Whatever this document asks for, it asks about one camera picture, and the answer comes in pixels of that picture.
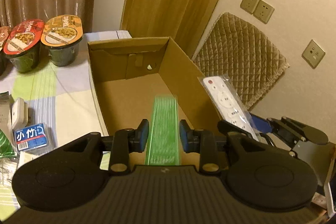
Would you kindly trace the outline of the white remote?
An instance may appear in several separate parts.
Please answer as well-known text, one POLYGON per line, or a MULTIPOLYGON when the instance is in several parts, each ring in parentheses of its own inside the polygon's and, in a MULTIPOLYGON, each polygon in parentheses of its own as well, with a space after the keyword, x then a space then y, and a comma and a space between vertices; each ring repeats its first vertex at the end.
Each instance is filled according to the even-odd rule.
POLYGON ((242 103, 228 75, 199 77, 198 80, 225 121, 250 133, 256 141, 261 140, 251 114, 242 103))

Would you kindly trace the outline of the green medicine box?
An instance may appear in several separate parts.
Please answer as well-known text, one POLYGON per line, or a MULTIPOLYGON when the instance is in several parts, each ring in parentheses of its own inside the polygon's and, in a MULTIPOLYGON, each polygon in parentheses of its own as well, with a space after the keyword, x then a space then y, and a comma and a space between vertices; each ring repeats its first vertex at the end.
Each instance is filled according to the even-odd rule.
POLYGON ((156 96, 146 146, 146 165, 180 165, 178 104, 174 96, 156 96))

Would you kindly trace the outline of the blue dental floss box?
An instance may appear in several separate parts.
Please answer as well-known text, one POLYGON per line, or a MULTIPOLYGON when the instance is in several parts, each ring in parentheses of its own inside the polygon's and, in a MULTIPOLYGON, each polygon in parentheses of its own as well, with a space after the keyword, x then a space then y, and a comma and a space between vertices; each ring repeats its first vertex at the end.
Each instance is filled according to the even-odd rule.
POLYGON ((51 144, 47 129, 43 123, 30 125, 14 132, 18 152, 36 150, 51 144))

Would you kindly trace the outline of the white square plastic case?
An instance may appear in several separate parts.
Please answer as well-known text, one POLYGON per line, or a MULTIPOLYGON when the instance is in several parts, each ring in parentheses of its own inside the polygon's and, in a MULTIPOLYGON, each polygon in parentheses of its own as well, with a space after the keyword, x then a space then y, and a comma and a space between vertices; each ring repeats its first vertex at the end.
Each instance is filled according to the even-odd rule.
POLYGON ((11 109, 11 122, 13 131, 20 130, 28 124, 29 108, 23 98, 18 97, 11 109))

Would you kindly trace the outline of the silver green leaf pouch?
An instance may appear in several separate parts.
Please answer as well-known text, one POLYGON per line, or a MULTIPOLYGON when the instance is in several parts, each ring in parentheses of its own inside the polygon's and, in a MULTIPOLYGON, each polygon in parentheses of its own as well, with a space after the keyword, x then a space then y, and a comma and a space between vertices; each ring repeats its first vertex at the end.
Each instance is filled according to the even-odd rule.
POLYGON ((10 95, 1 93, 1 158, 16 157, 11 124, 10 95))

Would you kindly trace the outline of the clear bag metal hooks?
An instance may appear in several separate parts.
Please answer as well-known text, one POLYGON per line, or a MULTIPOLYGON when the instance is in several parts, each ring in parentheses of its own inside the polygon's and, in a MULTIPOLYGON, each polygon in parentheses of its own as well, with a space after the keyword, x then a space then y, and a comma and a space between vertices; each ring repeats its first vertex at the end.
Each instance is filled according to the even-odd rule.
POLYGON ((1 185, 10 187, 19 163, 19 155, 1 158, 1 185))

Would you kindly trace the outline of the brown cardboard box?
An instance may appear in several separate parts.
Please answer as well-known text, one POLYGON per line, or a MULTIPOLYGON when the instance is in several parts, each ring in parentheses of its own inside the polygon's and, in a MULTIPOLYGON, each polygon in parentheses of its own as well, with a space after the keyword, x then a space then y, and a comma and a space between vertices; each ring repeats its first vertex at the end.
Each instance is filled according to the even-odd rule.
MULTIPOLYGON (((91 86, 102 129, 113 139, 116 131, 151 122, 156 96, 174 96, 178 120, 191 129, 218 135, 220 121, 199 82, 203 74, 171 38, 131 38, 88 43, 91 86)), ((185 153, 179 134, 180 165, 199 167, 198 153, 185 153)), ((130 153, 133 165, 146 165, 142 153, 130 153)))

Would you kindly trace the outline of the checkered tablecloth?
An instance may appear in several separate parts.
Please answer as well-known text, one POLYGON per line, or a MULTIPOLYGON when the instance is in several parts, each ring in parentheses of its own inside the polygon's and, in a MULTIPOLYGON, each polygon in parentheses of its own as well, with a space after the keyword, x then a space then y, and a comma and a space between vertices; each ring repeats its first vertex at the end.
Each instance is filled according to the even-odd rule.
POLYGON ((29 73, 20 74, 12 65, 7 66, 1 76, 1 92, 9 92, 12 100, 24 99, 29 124, 44 124, 51 142, 37 151, 38 155, 91 131, 101 131, 89 81, 87 43, 129 37, 127 31, 84 34, 76 60, 66 67, 55 66, 45 48, 39 65, 29 73))

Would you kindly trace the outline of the quilted chair cushion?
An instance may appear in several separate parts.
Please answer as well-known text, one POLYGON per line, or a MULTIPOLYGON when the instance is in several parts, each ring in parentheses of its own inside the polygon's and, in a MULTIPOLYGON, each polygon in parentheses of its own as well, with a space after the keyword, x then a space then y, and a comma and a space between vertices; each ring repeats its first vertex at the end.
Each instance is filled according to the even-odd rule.
POLYGON ((194 63, 205 76, 227 75, 248 110, 289 68, 264 32, 229 12, 219 15, 194 63))

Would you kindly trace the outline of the orange lid noodle bowl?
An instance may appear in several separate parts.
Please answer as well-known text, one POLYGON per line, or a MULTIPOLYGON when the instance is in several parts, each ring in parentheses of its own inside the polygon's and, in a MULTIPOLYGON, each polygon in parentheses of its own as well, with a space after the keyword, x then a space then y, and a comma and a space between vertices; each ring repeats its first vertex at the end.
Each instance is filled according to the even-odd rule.
POLYGON ((45 23, 41 42, 48 49, 52 63, 64 67, 75 61, 82 38, 81 19, 77 15, 59 15, 45 23))

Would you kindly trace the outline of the red lid noodle bowl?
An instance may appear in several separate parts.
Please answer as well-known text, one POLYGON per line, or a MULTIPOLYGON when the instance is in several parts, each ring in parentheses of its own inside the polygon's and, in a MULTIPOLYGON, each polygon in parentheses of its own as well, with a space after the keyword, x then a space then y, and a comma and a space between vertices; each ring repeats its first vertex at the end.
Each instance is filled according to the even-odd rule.
POLYGON ((30 19, 11 30, 3 52, 19 73, 30 72, 38 65, 44 26, 43 20, 30 19))

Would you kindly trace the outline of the maroon lid noodle bowl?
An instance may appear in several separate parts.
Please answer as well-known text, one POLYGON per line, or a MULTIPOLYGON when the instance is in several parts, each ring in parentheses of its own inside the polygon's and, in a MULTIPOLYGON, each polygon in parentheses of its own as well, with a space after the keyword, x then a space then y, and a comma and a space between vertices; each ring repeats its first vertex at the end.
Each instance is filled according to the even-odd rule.
POLYGON ((7 67, 7 58, 4 54, 3 49, 10 32, 11 28, 9 26, 0 27, 0 75, 3 74, 7 67))

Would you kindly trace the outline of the single wall socket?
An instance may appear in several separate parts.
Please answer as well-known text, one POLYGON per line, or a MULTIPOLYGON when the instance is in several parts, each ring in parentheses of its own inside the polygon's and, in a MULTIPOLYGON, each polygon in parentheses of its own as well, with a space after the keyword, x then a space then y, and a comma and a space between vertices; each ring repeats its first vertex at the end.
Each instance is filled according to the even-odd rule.
POLYGON ((311 39, 301 56, 313 69, 315 69, 324 58, 325 54, 326 52, 321 46, 315 40, 311 39))

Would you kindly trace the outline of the wall socket pair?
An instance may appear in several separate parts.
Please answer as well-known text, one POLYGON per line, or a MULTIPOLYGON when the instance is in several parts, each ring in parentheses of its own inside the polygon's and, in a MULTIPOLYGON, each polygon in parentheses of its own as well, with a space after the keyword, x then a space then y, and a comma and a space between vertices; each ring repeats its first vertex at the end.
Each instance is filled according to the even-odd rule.
POLYGON ((240 8, 264 24, 267 24, 274 12, 274 7, 262 0, 242 0, 240 8))

